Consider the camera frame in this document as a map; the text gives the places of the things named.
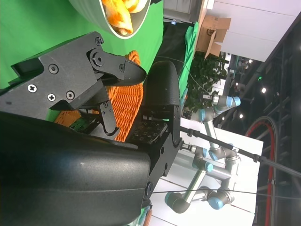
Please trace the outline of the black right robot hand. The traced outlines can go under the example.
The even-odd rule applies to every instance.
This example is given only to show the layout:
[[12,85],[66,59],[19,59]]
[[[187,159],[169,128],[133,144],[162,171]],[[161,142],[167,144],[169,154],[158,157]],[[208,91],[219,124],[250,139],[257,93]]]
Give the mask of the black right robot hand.
[[[146,72],[102,44],[91,32],[12,66],[0,92],[1,225],[124,226],[168,174],[181,145],[174,64]],[[139,124],[116,141],[106,88],[139,83]]]

